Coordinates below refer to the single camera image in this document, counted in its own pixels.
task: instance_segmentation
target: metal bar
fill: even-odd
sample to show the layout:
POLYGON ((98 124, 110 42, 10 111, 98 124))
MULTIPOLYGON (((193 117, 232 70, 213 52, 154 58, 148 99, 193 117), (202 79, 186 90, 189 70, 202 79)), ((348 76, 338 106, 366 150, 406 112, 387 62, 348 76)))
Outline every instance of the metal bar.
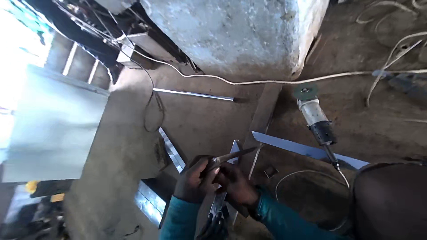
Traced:
POLYGON ((135 194, 135 204, 148 217, 148 219, 160 227, 166 202, 159 197, 143 181, 139 181, 138 191, 135 194))
POLYGON ((92 10, 92 12, 95 14, 96 18, 101 22, 101 24, 105 27, 105 29, 107 30, 107 32, 110 34, 110 36, 112 38, 114 38, 114 35, 110 32, 110 30, 107 28, 107 26, 105 25, 104 21, 102 21, 102 19, 98 16, 96 11, 93 11, 92 6, 88 3, 87 0, 84 0, 86 2, 86 4, 88 5, 88 7, 92 10))
POLYGON ((214 95, 209 95, 209 94, 198 94, 198 93, 191 93, 191 92, 180 92, 180 91, 166 90, 166 89, 161 89, 161 88, 153 88, 153 91, 164 92, 164 93, 171 93, 171 94, 190 95, 190 96, 196 96, 196 97, 215 98, 215 99, 227 100, 227 101, 232 101, 232 102, 234 101, 233 97, 222 97, 222 96, 214 96, 214 95))
MULTIPOLYGON (((325 159, 328 159, 328 155, 322 149, 306 146, 306 145, 299 144, 299 143, 294 143, 294 142, 289 141, 289 140, 272 137, 272 136, 262 134, 259 132, 252 131, 252 135, 254 136, 255 140, 257 140, 259 142, 262 142, 262 143, 265 143, 268 145, 272 145, 272 146, 276 146, 278 148, 281 148, 281 149, 284 149, 287 151, 295 152, 295 153, 298 153, 300 155, 304 155, 304 156, 311 157, 311 158, 318 159, 318 160, 322 160, 322 161, 325 159)), ((358 170, 361 167, 369 164, 368 162, 361 161, 361 160, 358 160, 355 158, 350 158, 350 157, 343 156, 340 154, 334 153, 334 155, 338 159, 340 166, 346 167, 346 168, 351 169, 351 170, 358 170)))
POLYGON ((173 146, 172 142, 167 137, 166 133, 163 131, 162 128, 159 128, 159 133, 162 136, 162 138, 164 139, 167 154, 169 155, 170 159, 172 160, 172 162, 175 165, 178 172, 181 173, 185 167, 184 161, 182 160, 181 156, 178 154, 178 151, 173 146))
MULTIPOLYGON (((240 151, 239 145, 237 144, 237 141, 234 140, 230 153, 238 152, 238 151, 240 151)), ((234 162, 237 161, 238 158, 239 157, 232 158, 232 159, 228 160, 227 162, 234 164, 234 162)), ((211 210, 209 211, 209 213, 211 213, 213 216, 216 216, 216 214, 219 213, 219 211, 221 211, 222 206, 224 205, 225 196, 227 196, 226 192, 219 193, 219 194, 215 195, 215 198, 213 199, 213 203, 212 203, 211 210)))

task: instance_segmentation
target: grinder cutting disc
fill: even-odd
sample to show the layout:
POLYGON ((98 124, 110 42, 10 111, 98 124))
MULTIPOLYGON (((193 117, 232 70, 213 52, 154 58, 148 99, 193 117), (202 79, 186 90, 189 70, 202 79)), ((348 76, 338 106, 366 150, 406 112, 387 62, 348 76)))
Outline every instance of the grinder cutting disc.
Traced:
POLYGON ((293 89, 293 96, 299 100, 311 100, 316 98, 318 88, 313 83, 301 83, 293 89))

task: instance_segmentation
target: white cable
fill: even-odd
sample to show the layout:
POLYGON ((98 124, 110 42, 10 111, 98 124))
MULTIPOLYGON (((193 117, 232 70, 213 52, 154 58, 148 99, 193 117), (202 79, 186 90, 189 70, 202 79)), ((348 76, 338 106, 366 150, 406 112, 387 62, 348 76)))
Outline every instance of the white cable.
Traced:
POLYGON ((404 51, 398 53, 398 55, 396 56, 396 58, 390 62, 389 64, 387 64, 386 68, 390 67, 393 63, 395 63, 397 60, 399 60, 401 57, 403 57, 403 55, 407 54, 410 50, 412 50, 412 48, 416 47, 418 44, 420 44, 423 40, 419 40, 418 42, 416 42, 414 45, 412 45, 411 47, 405 49, 404 51))
POLYGON ((350 188, 350 184, 348 183, 347 178, 345 177, 344 173, 342 173, 340 169, 338 169, 338 172, 341 174, 342 178, 344 178, 345 183, 347 184, 347 187, 350 188))
POLYGON ((419 10, 427 9, 427 4, 419 5, 416 0, 412 0, 412 6, 419 10))
MULTIPOLYGON (((344 174, 341 172, 341 170, 339 170, 339 169, 338 169, 338 172, 339 172, 339 173, 341 174, 341 176, 344 178, 345 183, 346 183, 346 185, 347 185, 347 188, 348 188, 348 189, 350 189, 350 184, 348 183, 347 178, 344 176, 344 174)), ((285 178, 287 178, 287 177, 289 177, 289 176, 292 176, 292 175, 294 175, 294 174, 297 174, 297 173, 318 173, 318 174, 321 174, 321 175, 323 175, 323 176, 326 176, 326 177, 328 177, 328 178, 330 178, 330 179, 332 179, 332 180, 334 180, 334 181, 338 182, 339 184, 341 184, 341 185, 344 185, 344 186, 345 186, 345 184, 344 184, 344 183, 342 183, 340 180, 338 180, 338 179, 336 179, 336 178, 334 178, 334 177, 332 177, 331 175, 328 175, 328 174, 326 174, 326 173, 322 173, 322 172, 314 171, 314 170, 301 170, 301 171, 297 171, 297 172, 290 173, 290 174, 288 174, 288 175, 284 176, 282 179, 280 179, 280 181, 277 183, 277 185, 276 185, 276 189, 275 189, 275 195, 276 195, 276 200, 277 200, 277 202, 279 202, 279 198, 277 197, 277 188, 279 187, 279 184, 280 184, 280 183, 281 183, 285 178)), ((333 228, 333 229, 331 229, 331 230, 329 230, 329 231, 336 231, 336 230, 340 229, 340 228, 341 228, 341 227, 342 227, 346 222, 347 222, 347 217, 345 217, 337 227, 335 227, 335 228, 333 228)))
POLYGON ((357 22, 357 23, 359 23, 359 24, 366 24, 366 23, 370 23, 370 22, 372 22, 372 21, 374 20, 373 18, 368 19, 368 20, 360 20, 360 17, 361 17, 361 16, 362 16, 362 15, 363 15, 367 10, 371 9, 371 8, 372 8, 372 7, 374 7, 374 6, 386 6, 386 5, 398 7, 398 8, 400 8, 400 9, 402 9, 403 11, 406 11, 406 12, 410 12, 410 13, 412 13, 414 16, 417 16, 417 15, 418 15, 418 13, 416 13, 415 11, 413 11, 413 10, 409 9, 409 8, 408 8, 408 7, 406 7, 405 5, 402 5, 402 4, 398 3, 398 2, 395 2, 395 1, 376 1, 376 2, 373 2, 373 3, 369 4, 369 5, 365 8, 365 10, 363 10, 363 11, 359 14, 359 16, 357 16, 357 18, 356 18, 356 22, 357 22))
POLYGON ((394 48, 392 49, 392 51, 390 52, 389 57, 388 57, 388 59, 387 59, 386 63, 385 63, 385 64, 384 64, 384 66, 381 68, 380 74, 376 77, 376 79, 375 79, 374 83, 372 84, 371 88, 369 89, 368 97, 366 98, 366 106, 367 106, 367 107, 369 107, 369 100, 370 100, 370 98, 371 98, 372 92, 374 91, 374 88, 377 86, 377 83, 378 83, 378 82, 379 82, 379 80, 381 79, 381 76, 383 75, 384 70, 389 66, 389 61, 390 61, 390 59, 392 58, 393 53, 394 53, 394 51, 396 50, 396 48, 400 45, 400 43, 401 43, 401 42, 403 42, 403 41, 404 41, 404 40, 406 40, 406 39, 413 38, 413 37, 424 36, 424 35, 427 35, 427 32, 418 32, 418 33, 414 33, 414 34, 408 35, 408 36, 406 36, 406 37, 403 37, 402 39, 400 39, 400 40, 396 43, 395 47, 394 47, 394 48))
MULTIPOLYGON (((97 28, 93 28, 91 25, 85 23, 83 20, 79 19, 78 17, 74 16, 73 14, 69 13, 68 11, 65 11, 67 14, 69 14, 70 16, 76 18, 77 20, 79 20, 80 22, 82 22, 84 25, 86 25, 87 27, 90 27, 92 30, 97 31, 98 33, 107 36, 105 33, 103 33, 102 31, 98 30, 97 28)), ((110 41, 112 43, 116 42, 116 39, 110 39, 110 41)), ((158 63, 162 63, 162 64, 166 64, 170 67, 172 67, 173 69, 175 69, 181 76, 183 77, 212 77, 212 78, 217 78, 219 80, 222 80, 228 84, 231 85, 249 85, 249 84, 260 84, 260 83, 280 83, 280 84, 300 84, 300 83, 306 83, 306 82, 315 82, 315 81, 319 81, 319 80, 324 80, 324 79, 330 79, 330 78, 336 78, 336 77, 343 77, 343 76, 355 76, 355 75, 367 75, 367 74, 371 74, 372 71, 358 71, 358 72, 346 72, 346 73, 336 73, 336 74, 332 74, 332 75, 327 75, 327 76, 322 76, 322 77, 317 77, 317 78, 312 78, 312 79, 306 79, 306 80, 301 80, 301 81, 279 81, 279 80, 260 80, 260 81, 252 81, 252 82, 230 82, 222 77, 219 76, 215 76, 215 75, 201 75, 201 74, 193 74, 193 75, 185 75, 182 72, 180 72, 175 66, 171 65, 170 63, 167 63, 165 61, 159 61, 157 59, 153 59, 150 58, 144 54, 142 54, 141 52, 134 50, 137 54, 143 56, 144 58, 150 59, 152 61, 158 62, 158 63)), ((402 70, 402 71, 390 71, 391 73, 427 73, 427 69, 418 69, 418 70, 402 70)))

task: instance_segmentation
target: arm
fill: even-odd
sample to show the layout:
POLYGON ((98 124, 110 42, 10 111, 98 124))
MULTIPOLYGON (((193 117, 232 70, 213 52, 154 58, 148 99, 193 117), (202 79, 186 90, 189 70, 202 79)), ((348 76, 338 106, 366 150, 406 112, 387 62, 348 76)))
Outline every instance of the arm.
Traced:
POLYGON ((208 161, 200 160, 189 168, 184 168, 175 191, 169 202, 166 218, 160 230, 160 240, 193 240, 196 232, 197 213, 209 191, 213 191, 212 181, 219 167, 209 171, 204 178, 200 173, 205 170, 208 161))
POLYGON ((322 230, 316 224, 302 219, 298 213, 291 208, 283 205, 265 193, 261 193, 257 217, 268 230, 273 234, 275 239, 317 239, 317 240, 345 240, 332 232, 322 230))
POLYGON ((182 201, 173 196, 169 202, 159 239, 194 239, 199 208, 200 204, 182 201))
POLYGON ((218 182, 237 204, 249 209, 251 216, 262 222, 276 240, 316 239, 344 240, 346 237, 334 235, 306 222, 289 207, 280 204, 262 191, 256 191, 240 169, 227 162, 222 163, 218 182))

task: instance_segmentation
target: concrete wall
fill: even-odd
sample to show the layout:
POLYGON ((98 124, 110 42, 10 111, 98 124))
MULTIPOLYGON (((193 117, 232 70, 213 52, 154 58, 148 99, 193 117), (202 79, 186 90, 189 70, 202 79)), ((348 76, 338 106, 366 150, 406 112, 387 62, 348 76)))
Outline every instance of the concrete wall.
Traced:
POLYGON ((299 76, 329 0, 142 0, 151 20, 207 74, 299 76))
POLYGON ((44 67, 54 72, 62 73, 73 44, 73 41, 55 32, 44 67))
POLYGON ((73 45, 74 42, 72 40, 56 32, 44 68, 62 74, 68 59, 71 59, 66 76, 83 82, 90 82, 90 84, 108 90, 110 76, 107 69, 102 64, 98 64, 93 78, 90 79, 95 58, 80 46, 77 46, 74 53, 72 53, 73 45))

